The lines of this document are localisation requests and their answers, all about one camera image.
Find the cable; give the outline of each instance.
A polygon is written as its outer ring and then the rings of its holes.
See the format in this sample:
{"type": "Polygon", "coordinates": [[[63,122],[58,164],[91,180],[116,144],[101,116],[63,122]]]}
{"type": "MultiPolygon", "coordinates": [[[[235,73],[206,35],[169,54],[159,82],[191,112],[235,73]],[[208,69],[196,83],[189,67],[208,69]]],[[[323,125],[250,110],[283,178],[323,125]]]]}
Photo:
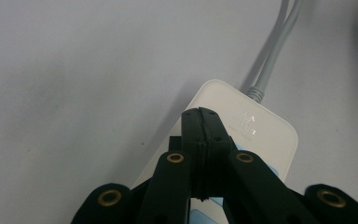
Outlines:
{"type": "Polygon", "coordinates": [[[248,76],[241,87],[244,93],[248,91],[250,86],[254,85],[254,81],[257,78],[258,74],[260,73],[260,70],[263,67],[263,63],[266,61],[266,58],[269,55],[269,51],[273,47],[274,43],[276,43],[276,40],[280,34],[284,21],[286,20],[286,13],[288,8],[289,8],[289,0],[282,0],[281,8],[279,10],[277,20],[275,21],[275,24],[271,32],[269,33],[269,36],[266,42],[264,43],[263,48],[258,53],[257,58],[255,59],[252,68],[249,70],[248,76]]]}
{"type": "Polygon", "coordinates": [[[276,43],[272,47],[271,51],[269,52],[266,61],[264,62],[263,68],[258,76],[258,79],[253,87],[251,87],[247,92],[246,95],[251,99],[255,100],[258,103],[261,103],[264,97],[264,91],[266,90],[267,83],[269,82],[269,78],[272,73],[272,69],[277,61],[279,56],[279,52],[286,40],[287,36],[289,36],[290,32],[292,31],[298,14],[301,9],[303,0],[296,0],[287,20],[284,22],[284,25],[281,29],[281,33],[279,34],[276,43]]]}

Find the blue sticker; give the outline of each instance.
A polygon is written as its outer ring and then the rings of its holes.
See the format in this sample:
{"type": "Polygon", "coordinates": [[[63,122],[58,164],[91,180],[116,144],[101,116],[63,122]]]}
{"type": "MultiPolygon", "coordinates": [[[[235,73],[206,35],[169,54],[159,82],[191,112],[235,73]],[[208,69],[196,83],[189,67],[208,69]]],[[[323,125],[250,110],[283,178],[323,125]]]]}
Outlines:
{"type": "Polygon", "coordinates": [[[197,209],[190,211],[190,224],[217,224],[197,209]]]}
{"type": "Polygon", "coordinates": [[[214,203],[219,204],[221,207],[223,207],[223,198],[210,198],[214,203]]]}

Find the gray surface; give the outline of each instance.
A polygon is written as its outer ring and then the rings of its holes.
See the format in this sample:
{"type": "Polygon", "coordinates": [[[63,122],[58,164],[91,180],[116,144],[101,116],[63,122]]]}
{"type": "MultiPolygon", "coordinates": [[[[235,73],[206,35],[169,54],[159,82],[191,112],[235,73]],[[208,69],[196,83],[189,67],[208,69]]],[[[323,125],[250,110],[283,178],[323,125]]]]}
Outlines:
{"type": "MultiPolygon", "coordinates": [[[[201,84],[247,86],[278,1],[0,2],[0,223],[68,223],[130,185],[201,84]]],[[[286,184],[358,200],[358,0],[305,1],[263,105],[297,130],[286,184]]]]}

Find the black plastic part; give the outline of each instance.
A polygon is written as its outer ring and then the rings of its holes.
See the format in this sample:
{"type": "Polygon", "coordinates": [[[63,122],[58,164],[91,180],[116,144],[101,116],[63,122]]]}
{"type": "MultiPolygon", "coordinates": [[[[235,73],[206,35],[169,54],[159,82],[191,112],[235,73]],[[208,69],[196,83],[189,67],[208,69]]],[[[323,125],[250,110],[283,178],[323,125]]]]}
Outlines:
{"type": "Polygon", "coordinates": [[[182,137],[181,136],[170,136],[170,144],[169,144],[168,150],[169,151],[182,150],[182,137]]]}
{"type": "Polygon", "coordinates": [[[235,151],[228,159],[232,190],[227,198],[240,198],[252,223],[320,223],[256,154],[235,151]]]}
{"type": "Polygon", "coordinates": [[[89,195],[77,210],[72,224],[127,224],[129,223],[127,221],[128,214],[131,212],[130,203],[131,192],[127,187],[118,184],[100,186],[89,195]],[[113,205],[101,205],[99,197],[108,190],[119,192],[119,200],[113,205]]]}
{"type": "Polygon", "coordinates": [[[234,203],[228,199],[224,199],[223,210],[230,224],[254,223],[242,203],[234,203]]]}
{"type": "Polygon", "coordinates": [[[192,158],[192,197],[223,195],[227,155],[236,148],[217,113],[194,108],[182,114],[182,150],[192,158]]]}
{"type": "Polygon", "coordinates": [[[186,224],[191,160],[183,151],[162,154],[145,193],[138,224],[186,224]]]}
{"type": "Polygon", "coordinates": [[[322,223],[358,223],[358,202],[340,189],[323,184],[310,186],[305,199],[322,223]]]}
{"type": "Polygon", "coordinates": [[[238,151],[218,115],[190,109],[182,137],[170,138],[153,177],[133,190],[118,184],[94,190],[73,224],[186,224],[189,198],[224,197],[229,223],[358,223],[358,202],[316,185],[305,196],[288,189],[256,154],[238,151]]]}

